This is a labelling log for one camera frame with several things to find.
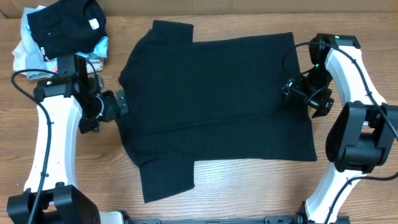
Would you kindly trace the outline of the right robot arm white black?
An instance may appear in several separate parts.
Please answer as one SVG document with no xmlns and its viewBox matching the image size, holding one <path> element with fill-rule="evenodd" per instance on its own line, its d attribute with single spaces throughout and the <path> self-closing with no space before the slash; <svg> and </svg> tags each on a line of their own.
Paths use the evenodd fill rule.
<svg viewBox="0 0 398 224">
<path fill-rule="evenodd" d="M 329 161 L 314 193 L 294 216 L 281 223 L 349 223 L 338 212 L 360 180 L 383 165 L 397 140 L 397 107 L 388 105 L 373 85 L 353 35 L 318 33 L 306 42 L 313 68 L 294 75 L 282 87 L 282 98 L 301 100 L 326 116 L 333 106 L 330 82 L 338 90 L 343 109 L 326 138 Z"/>
</svg>

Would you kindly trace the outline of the black t-shirt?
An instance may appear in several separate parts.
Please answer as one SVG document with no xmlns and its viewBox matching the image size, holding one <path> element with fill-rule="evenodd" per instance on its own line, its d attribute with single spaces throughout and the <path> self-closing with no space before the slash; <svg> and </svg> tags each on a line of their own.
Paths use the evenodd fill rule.
<svg viewBox="0 0 398 224">
<path fill-rule="evenodd" d="M 307 106 L 281 93 L 294 45 L 290 32 L 194 42 L 191 24 L 153 22 L 120 74 L 116 121 L 145 202 L 192 189 L 196 161 L 317 159 Z"/>
</svg>

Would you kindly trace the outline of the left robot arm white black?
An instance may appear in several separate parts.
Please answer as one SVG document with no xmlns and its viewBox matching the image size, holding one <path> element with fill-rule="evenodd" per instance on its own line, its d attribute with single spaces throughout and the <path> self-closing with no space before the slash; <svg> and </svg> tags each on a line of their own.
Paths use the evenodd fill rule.
<svg viewBox="0 0 398 224">
<path fill-rule="evenodd" d="M 98 132 L 102 122 L 127 114 L 124 92 L 102 91 L 102 78 L 89 76 L 81 56 L 60 55 L 57 62 L 51 78 L 28 95 L 39 116 L 34 161 L 23 194 L 9 197 L 7 214 L 14 223 L 129 224 L 124 210 L 99 211 L 79 191 L 75 172 L 77 134 Z"/>
</svg>

